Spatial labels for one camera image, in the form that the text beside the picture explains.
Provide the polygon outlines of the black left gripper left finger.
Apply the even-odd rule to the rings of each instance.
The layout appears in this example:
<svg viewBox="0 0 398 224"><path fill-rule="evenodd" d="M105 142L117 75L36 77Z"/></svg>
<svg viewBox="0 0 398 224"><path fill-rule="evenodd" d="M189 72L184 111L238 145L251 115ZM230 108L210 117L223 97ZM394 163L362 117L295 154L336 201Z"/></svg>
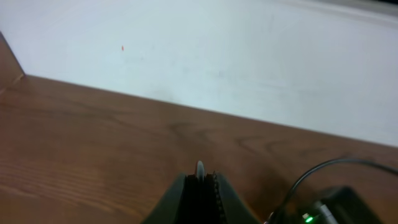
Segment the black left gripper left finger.
<svg viewBox="0 0 398 224"><path fill-rule="evenodd" d="M179 174L142 224L174 224L185 185L185 174Z"/></svg>

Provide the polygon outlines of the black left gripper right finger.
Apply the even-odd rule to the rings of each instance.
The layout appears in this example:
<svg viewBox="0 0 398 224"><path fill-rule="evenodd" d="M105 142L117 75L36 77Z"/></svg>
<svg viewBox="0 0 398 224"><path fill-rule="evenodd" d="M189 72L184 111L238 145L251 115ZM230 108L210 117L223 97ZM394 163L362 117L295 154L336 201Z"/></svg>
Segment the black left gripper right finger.
<svg viewBox="0 0 398 224"><path fill-rule="evenodd" d="M213 183L220 223L261 224L223 174L214 172Z"/></svg>

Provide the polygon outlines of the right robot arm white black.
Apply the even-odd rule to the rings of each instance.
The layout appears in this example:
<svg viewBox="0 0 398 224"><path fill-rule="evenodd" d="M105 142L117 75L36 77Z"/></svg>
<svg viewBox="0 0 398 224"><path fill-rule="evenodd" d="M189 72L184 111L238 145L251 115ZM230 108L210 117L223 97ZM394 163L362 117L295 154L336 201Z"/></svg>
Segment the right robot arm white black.
<svg viewBox="0 0 398 224"><path fill-rule="evenodd" d="M347 186L322 190L317 197L294 213L274 212L274 224L382 224L369 205Z"/></svg>

